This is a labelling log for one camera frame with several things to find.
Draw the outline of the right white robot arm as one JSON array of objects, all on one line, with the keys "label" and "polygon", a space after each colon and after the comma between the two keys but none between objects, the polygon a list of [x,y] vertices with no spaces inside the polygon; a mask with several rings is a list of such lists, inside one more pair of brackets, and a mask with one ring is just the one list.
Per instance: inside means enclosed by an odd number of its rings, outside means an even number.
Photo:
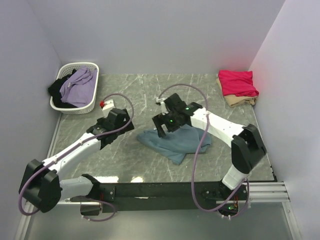
[{"label": "right white robot arm", "polygon": [[168,98],[156,98],[155,103],[161,107],[161,113],[152,118],[160,138],[166,136],[163,126],[174,132],[189,125],[207,131],[230,147],[231,167],[215,184],[217,189],[204,195],[220,201],[232,199],[237,194],[237,186],[267,154],[258,128],[253,124],[244,126],[226,120],[196,102],[186,104],[177,93]]}]

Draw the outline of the teal blue t shirt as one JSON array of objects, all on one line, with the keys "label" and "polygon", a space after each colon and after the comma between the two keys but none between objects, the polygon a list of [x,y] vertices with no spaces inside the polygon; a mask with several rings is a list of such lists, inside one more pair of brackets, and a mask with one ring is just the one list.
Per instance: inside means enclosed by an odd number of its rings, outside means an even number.
[{"label": "teal blue t shirt", "polygon": [[153,151],[168,158],[175,165],[180,165],[187,154],[194,154],[204,134],[202,129],[181,126],[174,132],[167,132],[160,138],[156,129],[144,130],[136,139]]}]

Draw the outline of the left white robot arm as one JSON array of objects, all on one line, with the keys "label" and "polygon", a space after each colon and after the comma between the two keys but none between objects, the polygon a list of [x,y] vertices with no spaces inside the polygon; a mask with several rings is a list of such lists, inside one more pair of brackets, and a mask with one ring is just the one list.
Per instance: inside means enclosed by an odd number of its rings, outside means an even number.
[{"label": "left white robot arm", "polygon": [[43,161],[33,159],[24,171],[18,190],[18,208],[25,213],[22,200],[25,199],[42,213],[52,210],[59,201],[84,197],[88,201],[101,201],[101,183],[89,174],[78,178],[64,179],[65,175],[81,161],[113,143],[118,136],[134,129],[126,109],[113,108],[106,117],[73,144]]}]

